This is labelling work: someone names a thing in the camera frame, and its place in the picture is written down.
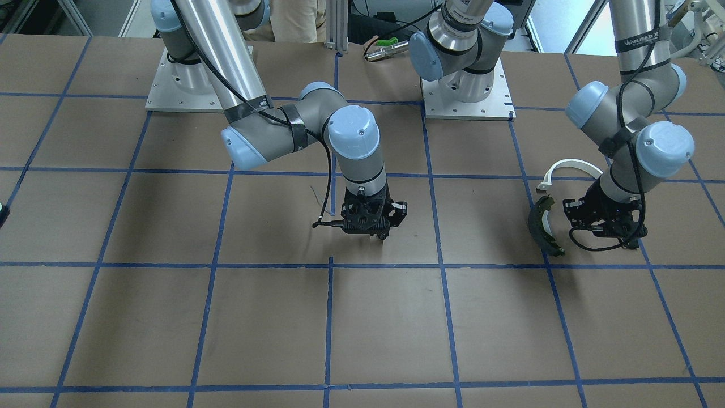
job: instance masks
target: mounting plate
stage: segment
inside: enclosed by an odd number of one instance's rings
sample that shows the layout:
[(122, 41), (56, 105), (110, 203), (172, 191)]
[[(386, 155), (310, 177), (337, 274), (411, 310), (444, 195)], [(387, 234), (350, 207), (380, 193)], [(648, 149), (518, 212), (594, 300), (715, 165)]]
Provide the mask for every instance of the mounting plate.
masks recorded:
[[(252, 46), (247, 46), (252, 53)], [(166, 60), (166, 48), (156, 69), (154, 83), (146, 100), (146, 110), (155, 112), (216, 112), (223, 111), (211, 83), (202, 93), (191, 94), (176, 84), (173, 64)]]
[(496, 62), (494, 71), (495, 80), (491, 94), (486, 99), (474, 103), (458, 101), (453, 99), (448, 92), (443, 92), (439, 88), (440, 83), (446, 83), (448, 77), (433, 82), (421, 79), (426, 117), (428, 119), (468, 121), (508, 121), (510, 118), (516, 118), (501, 59)]

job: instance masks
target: white cable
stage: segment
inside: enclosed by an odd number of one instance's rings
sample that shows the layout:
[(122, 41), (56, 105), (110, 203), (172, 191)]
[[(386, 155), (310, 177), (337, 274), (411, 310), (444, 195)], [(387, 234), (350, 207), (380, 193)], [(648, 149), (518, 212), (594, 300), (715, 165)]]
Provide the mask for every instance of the white cable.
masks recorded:
[(683, 49), (674, 52), (670, 58), (676, 60), (677, 58), (686, 57), (693, 49), (700, 44), (703, 39), (703, 12), (695, 12), (695, 35), (692, 37), (692, 42), (689, 43)]

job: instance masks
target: cable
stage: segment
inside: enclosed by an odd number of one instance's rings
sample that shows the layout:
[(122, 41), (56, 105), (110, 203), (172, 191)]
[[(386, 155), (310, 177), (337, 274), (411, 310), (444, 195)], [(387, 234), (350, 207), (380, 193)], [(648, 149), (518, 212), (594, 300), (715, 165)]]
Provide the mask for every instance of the cable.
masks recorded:
[(421, 29), (420, 29), (420, 28), (419, 28), (419, 27), (418, 27), (417, 25), (415, 25), (415, 24), (412, 24), (412, 23), (409, 23), (409, 22), (407, 22), (407, 21), (403, 21), (403, 20), (395, 20), (395, 22), (396, 22), (396, 23), (403, 23), (403, 24), (408, 24), (408, 26), (409, 26), (409, 27), (410, 27), (410, 26), (413, 26), (413, 27), (415, 27), (415, 29), (416, 29), (416, 30), (418, 30), (418, 31), (423, 31), (423, 30), (421, 30)]
[[(655, 0), (655, 27), (652, 28), (653, 30), (657, 27), (659, 27), (660, 24), (660, 12), (661, 12), (661, 0)], [(658, 41), (655, 41), (651, 43), (647, 48), (647, 54), (645, 55), (645, 58), (642, 60), (642, 63), (639, 64), (639, 67), (634, 71), (634, 73), (626, 79), (619, 88), (619, 93), (617, 95), (617, 117), (619, 120), (619, 126), (624, 127), (626, 126), (626, 123), (624, 123), (624, 89), (629, 85), (634, 78), (639, 75), (639, 73), (642, 72), (642, 69), (645, 68), (645, 65), (647, 64), (647, 61), (650, 60), (650, 57), (652, 56), (652, 53), (655, 51), (655, 47), (657, 46)], [(642, 186), (642, 175), (639, 172), (639, 161), (637, 160), (637, 154), (634, 150), (634, 145), (632, 144), (631, 140), (627, 141), (627, 148), (629, 149), (629, 157), (632, 161), (632, 168), (634, 169), (634, 178), (637, 180), (637, 190), (639, 194), (639, 216), (637, 217), (637, 228), (632, 231), (632, 233), (624, 240), (620, 239), (619, 244), (617, 245), (611, 245), (604, 248), (590, 248), (583, 244), (581, 244), (579, 241), (574, 238), (574, 231), (580, 230), (580, 229), (586, 229), (586, 228), (572, 228), (569, 229), (569, 238), (571, 238), (571, 241), (574, 242), (574, 244), (578, 247), (580, 247), (583, 250), (588, 250), (589, 252), (603, 252), (606, 250), (612, 250), (612, 249), (618, 249), (622, 248), (623, 246), (629, 244), (632, 240), (635, 239), (635, 237), (642, 231), (643, 226), (645, 225), (645, 213), (646, 213), (646, 205), (645, 205), (645, 189)]]
[[(436, 10), (437, 10), (437, 9), (439, 9), (439, 8), (441, 8), (441, 5), (438, 5), (438, 6), (435, 6), (435, 7), (433, 7), (433, 8), (431, 9), (431, 11), (429, 11), (429, 12), (425, 13), (424, 15), (422, 15), (422, 16), (420, 16), (420, 17), (416, 18), (415, 20), (411, 21), (410, 23), (408, 23), (408, 24), (406, 24), (406, 25), (403, 25), (403, 26), (401, 26), (400, 28), (396, 28), (395, 30), (392, 30), (392, 31), (388, 31), (387, 33), (385, 33), (385, 34), (382, 34), (382, 35), (380, 35), (380, 36), (378, 36), (378, 37), (379, 37), (379, 38), (383, 38), (384, 36), (389, 36), (390, 34), (393, 34), (393, 33), (394, 33), (394, 32), (396, 32), (396, 31), (400, 31), (400, 30), (402, 30), (403, 28), (408, 28), (408, 27), (410, 27), (411, 25), (414, 25), (414, 24), (416, 24), (417, 22), (421, 21), (422, 19), (424, 19), (424, 18), (428, 17), (429, 15), (432, 15), (432, 14), (433, 14), (433, 13), (435, 13), (435, 12), (436, 12)], [(373, 44), (374, 44), (374, 43), (375, 43), (375, 41), (371, 41), (371, 42), (370, 42), (370, 43), (368, 44), (368, 46), (367, 46), (367, 47), (365, 47), (365, 49), (364, 49), (364, 50), (362, 51), (362, 55), (363, 55), (363, 56), (364, 56), (365, 54), (367, 54), (367, 53), (368, 53), (368, 50), (370, 49), (370, 47), (372, 47), (372, 46), (373, 46)]]
[[(171, 0), (171, 5), (174, 7), (174, 11), (176, 12), (176, 15), (179, 17), (179, 22), (181, 23), (181, 27), (184, 30), (184, 33), (186, 33), (186, 38), (189, 40), (191, 45), (193, 46), (194, 50), (196, 50), (196, 53), (199, 55), (199, 58), (204, 62), (204, 64), (209, 68), (209, 71), (211, 71), (212, 74), (221, 82), (222, 85), (224, 85), (225, 88), (229, 90), (235, 97), (237, 97), (239, 100), (242, 101), (242, 103), (247, 104), (252, 110), (254, 110), (254, 107), (252, 107), (247, 99), (245, 99), (236, 89), (234, 89), (234, 86), (226, 79), (224, 78), (224, 75), (222, 75), (221, 72), (212, 64), (212, 62), (209, 60), (209, 57), (207, 57), (204, 50), (199, 47), (199, 45), (194, 40), (194, 37), (191, 36), (191, 32), (189, 31), (189, 28), (186, 26), (186, 22), (183, 19), (183, 16), (181, 14), (181, 10), (178, 7), (178, 4), (176, 4), (176, 0)], [(290, 131), (292, 130), (292, 124), (289, 123), (289, 121), (285, 121), (284, 119), (277, 118), (274, 115), (270, 115), (269, 113), (263, 111), (263, 110), (256, 110), (256, 113), (260, 114), (262, 117), (267, 118), (271, 121), (274, 121), (276, 123), (279, 123), (281, 125), (288, 126), (290, 128)], [(304, 128), (305, 133), (309, 134), (310, 136), (317, 139), (325, 148), (325, 153), (327, 154), (327, 191), (325, 193), (325, 200), (323, 201), (322, 205), (322, 211), (320, 211), (320, 217), (318, 218), (318, 221), (322, 219), (322, 217), (325, 214), (325, 208), (327, 207), (327, 201), (330, 197), (330, 188), (332, 185), (332, 154), (330, 153), (330, 148), (325, 143), (325, 139), (320, 135), (316, 134), (315, 132), (309, 130), (307, 127)]]

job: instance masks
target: grid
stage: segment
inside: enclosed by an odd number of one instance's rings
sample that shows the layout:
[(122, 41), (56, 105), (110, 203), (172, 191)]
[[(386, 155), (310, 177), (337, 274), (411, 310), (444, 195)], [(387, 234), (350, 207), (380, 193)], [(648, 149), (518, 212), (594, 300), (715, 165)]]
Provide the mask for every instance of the grid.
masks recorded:
[[(3, 44), (6, 36), (0, 37), (0, 44)], [(426, 156), (426, 167), (427, 173), (390, 173), (391, 179), (427, 179), (428, 186), (430, 189), (430, 200), (432, 207), (432, 221), (435, 233), (436, 249), (437, 249), (437, 263), (389, 263), (389, 264), (361, 264), (361, 263), (339, 263), (335, 262), (331, 256), (328, 262), (325, 263), (313, 263), (313, 264), (296, 264), (296, 263), (223, 263), (219, 262), (220, 251), (222, 248), (223, 235), (225, 231), (225, 221), (228, 214), (228, 204), (230, 202), (230, 196), (232, 192), (233, 182), (235, 176), (248, 175), (248, 176), (292, 176), (292, 177), (326, 177), (327, 174), (324, 172), (311, 172), (311, 171), (236, 171), (231, 166), (228, 170), (189, 170), (189, 169), (153, 169), (153, 168), (136, 168), (136, 160), (139, 152), (141, 151), (144, 143), (144, 137), (149, 127), (149, 122), (152, 119), (153, 114), (148, 113), (143, 124), (141, 133), (138, 136), (133, 156), (127, 168), (60, 168), (60, 167), (34, 167), (33, 161), (43, 144), (46, 135), (51, 129), (54, 119), (57, 117), (58, 112), (67, 99), (88, 99), (88, 98), (113, 98), (113, 99), (146, 99), (144, 95), (101, 95), (101, 94), (71, 94), (69, 89), (76, 77), (79, 67), (83, 63), (84, 57), (90, 46), (92, 40), (89, 38), (75, 63), (70, 78), (68, 79), (65, 88), (59, 94), (52, 93), (21, 93), (21, 92), (0, 92), (0, 96), (13, 96), (13, 97), (57, 97), (58, 102), (50, 115), (42, 134), (38, 138), (38, 141), (33, 148), (32, 153), (28, 157), (23, 167), (19, 166), (5, 166), (0, 167), (0, 171), (19, 171), (20, 177), (12, 190), (12, 194), (8, 200), (8, 206), (12, 207), (13, 201), (15, 200), (18, 192), (21, 190), (25, 176), (33, 172), (71, 172), (71, 173), (114, 173), (124, 174), (125, 178), (123, 185), (118, 193), (114, 210), (111, 216), (110, 223), (107, 227), (101, 250), (98, 254), (96, 262), (64, 262), (48, 260), (27, 260), (27, 261), (3, 261), (0, 260), (0, 266), (54, 266), (54, 267), (88, 267), (93, 268), (91, 280), (88, 285), (88, 289), (83, 300), (83, 305), (80, 309), (78, 321), (75, 326), (75, 330), (68, 347), (67, 355), (62, 366), (60, 376), (57, 381), (57, 385), (54, 387), (4, 387), (0, 385), (0, 395), (11, 394), (11, 393), (47, 393), (52, 394), (52, 400), (50, 407), (58, 405), (59, 398), (64, 393), (115, 393), (115, 392), (165, 392), (165, 393), (184, 393), (188, 395), (187, 407), (194, 405), (196, 394), (199, 392), (214, 392), (214, 391), (321, 391), (323, 393), (323, 406), (326, 408), (330, 406), (330, 394), (331, 391), (336, 390), (385, 390), (385, 389), (436, 389), (446, 388), (452, 389), (455, 392), (455, 401), (458, 407), (464, 406), (464, 398), (462, 390), (467, 388), (530, 388), (530, 387), (562, 387), (562, 386), (573, 386), (579, 395), (579, 400), (583, 407), (587, 407), (586, 397), (586, 385), (626, 385), (626, 384), (677, 384), (686, 383), (691, 384), (696, 392), (697, 397), (703, 407), (707, 407), (708, 403), (701, 390), (700, 385), (703, 383), (725, 383), (725, 376), (710, 376), (702, 377), (697, 376), (695, 370), (692, 367), (688, 353), (684, 347), (683, 340), (679, 334), (678, 328), (675, 324), (674, 318), (670, 307), (668, 306), (667, 300), (664, 296), (663, 290), (660, 287), (658, 277), (655, 271), (659, 269), (701, 269), (701, 270), (722, 270), (725, 269), (725, 265), (722, 264), (654, 264), (650, 262), (650, 258), (645, 247), (645, 242), (640, 241), (640, 247), (642, 249), (642, 257), (644, 259), (643, 264), (557, 264), (551, 262), (549, 258), (542, 253), (541, 261), (538, 263), (522, 263), (522, 264), (455, 264), (447, 263), (444, 261), (444, 251), (442, 249), (442, 238), (441, 238), (441, 227), (438, 212), (438, 201), (436, 200), (436, 180), (440, 179), (492, 179), (492, 180), (513, 180), (522, 181), (524, 185), (524, 191), (529, 202), (529, 206), (533, 205), (534, 196), (529, 186), (531, 181), (538, 181), (541, 179), (540, 176), (531, 176), (526, 172), (526, 166), (524, 158), (517, 138), (515, 129), (515, 122), (508, 121), (507, 127), (510, 131), (510, 137), (515, 148), (516, 157), (518, 159), (518, 167), (520, 175), (507, 175), (507, 174), (438, 174), (434, 172), (434, 167), (431, 159), (431, 148), (428, 138), (428, 130), (426, 127), (425, 108), (418, 101), (375, 101), (375, 100), (362, 100), (362, 99), (351, 99), (350, 103), (359, 103), (367, 105), (412, 105), (417, 106), (420, 109), (420, 121), (423, 129), (423, 143), (425, 147)], [(334, 86), (339, 87), (340, 78), (340, 60), (346, 57), (336, 54), (334, 56)], [(579, 89), (579, 82), (576, 74), (569, 59), (565, 56), (566, 64), (570, 70), (571, 80), (574, 82), (577, 89)], [(288, 97), (276, 97), (275, 100), (291, 100)], [(561, 107), (536, 107), (536, 106), (515, 106), (518, 110), (538, 110), (538, 111), (562, 111)], [(684, 113), (684, 112), (669, 112), (663, 111), (658, 113), (665, 119), (670, 120), (671, 116), (687, 115), (687, 116), (715, 116), (724, 117), (725, 113)], [(692, 168), (695, 179), (672, 179), (666, 181), (666, 183), (672, 184), (699, 184), (707, 199), (715, 211), (718, 220), (725, 227), (725, 221), (721, 215), (720, 210), (713, 199), (713, 196), (708, 189), (709, 186), (718, 184), (725, 184), (725, 179), (703, 179), (700, 176), (700, 172), (695, 167), (695, 163), (692, 160), (689, 162)], [(128, 262), (108, 262), (104, 261), (106, 249), (112, 236), (112, 232), (116, 225), (117, 217), (122, 207), (124, 197), (127, 191), (127, 187), (133, 174), (200, 174), (200, 175), (226, 175), (225, 193), (223, 196), (223, 204), (221, 208), (221, 216), (218, 222), (217, 237), (213, 250), (213, 257), (210, 263), (128, 263)], [(333, 178), (332, 190), (336, 190), (336, 177), (341, 176), (339, 172), (335, 173)], [(592, 179), (587, 177), (574, 177), (574, 176), (555, 176), (554, 180), (558, 181), (591, 181)], [(331, 212), (334, 213), (335, 194), (331, 195)], [(206, 300), (204, 303), (204, 311), (202, 317), (202, 323), (199, 330), (199, 339), (196, 347), (196, 353), (194, 357), (194, 368), (192, 372), (191, 381), (189, 384), (178, 384), (178, 385), (159, 385), (159, 386), (142, 386), (142, 385), (121, 385), (121, 386), (70, 386), (65, 385), (65, 380), (70, 368), (71, 361), (73, 360), (75, 347), (78, 342), (78, 337), (83, 327), (84, 320), (86, 318), (86, 312), (88, 311), (89, 304), (91, 302), (91, 296), (94, 292), (99, 272), (104, 268), (120, 268), (120, 269), (135, 269), (135, 268), (166, 268), (166, 269), (209, 269), (210, 275), (208, 280), (208, 289), (206, 294)], [(325, 331), (325, 364), (324, 364), (324, 381), (323, 383), (300, 383), (300, 384), (286, 384), (286, 385), (272, 385), (272, 384), (238, 384), (238, 385), (200, 385), (199, 371), (203, 364), (202, 354), (204, 350), (204, 344), (207, 334), (207, 326), (210, 319), (210, 311), (212, 309), (212, 298), (215, 292), (215, 280), (218, 269), (325, 269), (328, 275), (328, 291), (326, 299), (326, 331)], [(451, 360), (452, 370), (452, 381), (442, 382), (427, 382), (427, 383), (333, 383), (331, 382), (331, 359), (332, 359), (332, 344), (333, 338), (333, 300), (334, 300), (334, 278), (338, 270), (341, 269), (437, 269), (440, 273), (441, 289), (444, 301), (445, 321), (447, 326), (447, 337), (448, 346)], [(569, 358), (571, 360), (571, 369), (573, 370), (574, 379), (571, 380), (522, 380), (522, 381), (463, 381), (459, 375), (459, 360), (456, 349), (456, 336), (454, 333), (454, 321), (451, 307), (450, 291), (449, 291), (449, 280), (448, 271), (456, 269), (543, 269), (546, 271), (547, 279), (550, 285), (552, 297), (555, 301), (556, 310), (558, 313), (558, 319), (560, 320), (561, 330), (566, 343), (566, 349), (568, 351)], [(677, 346), (681, 353), (681, 357), (684, 360), (685, 366), (689, 376), (687, 377), (669, 377), (669, 378), (583, 378), (579, 364), (576, 358), (576, 350), (571, 339), (569, 326), (566, 319), (566, 310), (560, 299), (560, 291), (558, 290), (557, 280), (555, 279), (554, 271), (556, 269), (646, 269), (649, 271), (649, 275), (652, 279), (652, 283), (655, 286), (658, 298), (661, 302), (665, 314), (667, 316), (668, 323), (670, 325), (672, 334), (676, 339)]]

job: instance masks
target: light blue joint cap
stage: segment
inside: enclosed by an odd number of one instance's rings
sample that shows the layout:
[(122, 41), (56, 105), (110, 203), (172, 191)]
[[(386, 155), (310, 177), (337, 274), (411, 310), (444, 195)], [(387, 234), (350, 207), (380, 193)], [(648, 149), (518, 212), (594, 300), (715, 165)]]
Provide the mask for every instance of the light blue joint cap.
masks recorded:
[(322, 82), (322, 81), (316, 81), (316, 82), (312, 82), (310, 85), (307, 85), (302, 90), (302, 92), (299, 93), (299, 98), (297, 98), (297, 100), (298, 101), (303, 100), (307, 96), (307, 94), (309, 94), (312, 91), (316, 91), (318, 89), (330, 89), (331, 91), (335, 91), (338, 94), (340, 94), (341, 97), (343, 97), (343, 98), (345, 97), (342, 93), (340, 93), (340, 91), (335, 89), (335, 87), (330, 85), (329, 83)]
[(267, 163), (265, 157), (235, 128), (229, 126), (222, 130), (222, 140), (238, 170), (251, 170)]
[(508, 37), (513, 31), (513, 16), (506, 7), (492, 3), (481, 21), (481, 26), (494, 34)]
[(262, 12), (262, 22), (257, 26), (257, 28), (270, 22), (270, 0), (262, 0), (262, 6), (264, 7), (264, 11)]
[(594, 111), (602, 103), (602, 99), (604, 99), (608, 91), (609, 86), (599, 81), (590, 82), (579, 92), (576, 92), (569, 104), (566, 105), (564, 113), (576, 128), (581, 129), (594, 115)]
[(336, 110), (330, 116), (327, 132), (335, 152), (350, 160), (367, 158), (380, 145), (380, 129), (366, 107), (347, 105)]
[(425, 34), (418, 31), (408, 40), (410, 61), (415, 72), (426, 81), (438, 81), (443, 78), (443, 66), (438, 58), (435, 47), (428, 41)]
[(661, 179), (674, 176), (695, 152), (695, 140), (687, 129), (666, 121), (642, 130), (636, 146), (639, 164)]
[(181, 28), (181, 21), (171, 0), (151, 0), (151, 16), (156, 29), (161, 33), (170, 33)]
[(682, 68), (678, 67), (677, 65), (671, 64), (671, 67), (677, 73), (677, 78), (679, 79), (679, 85), (677, 86), (677, 95), (675, 95), (675, 99), (672, 99), (672, 102), (675, 102), (678, 98), (682, 96), (684, 90), (687, 89), (687, 76), (684, 74)]

